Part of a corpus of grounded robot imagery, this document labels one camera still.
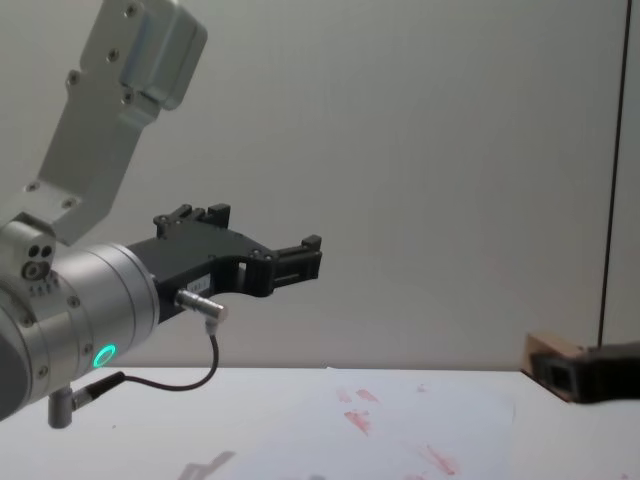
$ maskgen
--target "green led ring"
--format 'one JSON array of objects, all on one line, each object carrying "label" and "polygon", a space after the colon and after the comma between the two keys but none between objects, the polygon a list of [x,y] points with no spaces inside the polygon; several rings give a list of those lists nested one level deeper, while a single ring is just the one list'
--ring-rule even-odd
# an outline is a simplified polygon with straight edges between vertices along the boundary
[{"label": "green led ring", "polygon": [[118,347],[113,343],[102,347],[96,355],[96,358],[93,359],[93,368],[104,367],[113,357],[115,357],[117,351]]}]

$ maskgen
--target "red marking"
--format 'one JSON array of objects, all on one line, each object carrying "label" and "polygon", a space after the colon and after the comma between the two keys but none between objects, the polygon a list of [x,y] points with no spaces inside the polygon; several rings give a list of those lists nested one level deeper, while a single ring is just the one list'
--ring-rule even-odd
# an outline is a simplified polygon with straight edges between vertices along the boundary
[{"label": "red marking", "polygon": [[338,390],[336,390],[336,395],[338,395],[338,400],[340,400],[342,403],[351,403],[351,397],[347,393],[346,389],[340,387]]},{"label": "red marking", "polygon": [[426,448],[418,448],[418,453],[422,458],[429,462],[434,467],[438,468],[445,475],[456,475],[459,473],[459,468],[456,461],[453,458],[444,457],[442,454],[436,452],[431,445],[427,445]]},{"label": "red marking", "polygon": [[380,400],[378,400],[376,397],[374,397],[371,394],[371,392],[369,392],[368,390],[365,390],[364,388],[362,390],[358,390],[356,392],[356,395],[358,395],[363,400],[367,400],[368,402],[380,403]]},{"label": "red marking", "polygon": [[364,433],[367,437],[369,436],[369,430],[371,430],[371,422],[367,418],[369,416],[369,412],[366,410],[364,412],[359,412],[358,410],[352,410],[350,412],[346,412],[344,414],[351,423],[353,423],[362,433]]}]

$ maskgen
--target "white paper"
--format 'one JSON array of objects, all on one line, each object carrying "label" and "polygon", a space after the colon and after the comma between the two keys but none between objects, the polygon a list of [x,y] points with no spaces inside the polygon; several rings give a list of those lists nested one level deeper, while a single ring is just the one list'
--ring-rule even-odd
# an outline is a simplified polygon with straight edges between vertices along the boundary
[{"label": "white paper", "polygon": [[224,480],[506,480],[513,403],[477,386],[334,371]]}]

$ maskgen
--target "white table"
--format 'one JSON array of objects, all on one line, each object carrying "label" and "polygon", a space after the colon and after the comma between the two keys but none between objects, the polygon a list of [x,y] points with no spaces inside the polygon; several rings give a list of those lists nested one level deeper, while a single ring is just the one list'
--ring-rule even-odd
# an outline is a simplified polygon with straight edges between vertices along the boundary
[{"label": "white table", "polygon": [[[102,369],[78,383],[108,373]],[[182,384],[206,370],[127,373]],[[376,373],[358,371],[364,377]],[[265,441],[269,429],[305,398],[322,374],[223,369],[207,386],[190,393],[124,384],[77,412],[64,431],[48,428],[46,401],[41,401],[0,423],[0,478],[215,480],[219,464]],[[418,383],[439,378],[471,382],[511,396],[516,404],[514,479],[640,480],[640,402],[568,405],[520,373],[394,375]]]}]

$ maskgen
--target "gray wall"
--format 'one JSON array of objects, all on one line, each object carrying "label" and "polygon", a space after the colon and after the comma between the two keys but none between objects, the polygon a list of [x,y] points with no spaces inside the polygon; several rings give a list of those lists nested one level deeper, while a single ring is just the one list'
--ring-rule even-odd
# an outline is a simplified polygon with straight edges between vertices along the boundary
[{"label": "gray wall", "polygon": [[631,15],[604,341],[640,340],[640,11]]},{"label": "gray wall", "polygon": [[[524,335],[596,339],[622,0],[190,0],[183,106],[143,135],[113,214],[131,243],[183,202],[321,280],[221,297],[227,365],[514,367]],[[37,171],[97,1],[2,2],[0,201]],[[184,316],[123,358],[204,365]]]}]

